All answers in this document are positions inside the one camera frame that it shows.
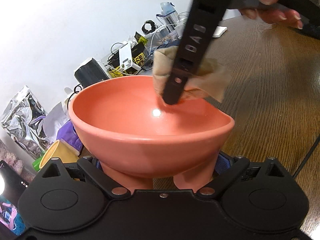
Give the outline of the person right hand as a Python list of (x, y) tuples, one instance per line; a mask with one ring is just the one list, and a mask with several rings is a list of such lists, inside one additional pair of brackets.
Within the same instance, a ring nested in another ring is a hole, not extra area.
[[(273, 5), (277, 3), (278, 0), (259, 0), (259, 2), (264, 5)], [(268, 24), (278, 24), (285, 27), (303, 29), (303, 22), (301, 21), (300, 14), (292, 9), (281, 11), (277, 9), (258, 10), (245, 8), (240, 9), (239, 11), (242, 15), (245, 15), (252, 20), (260, 18)]]

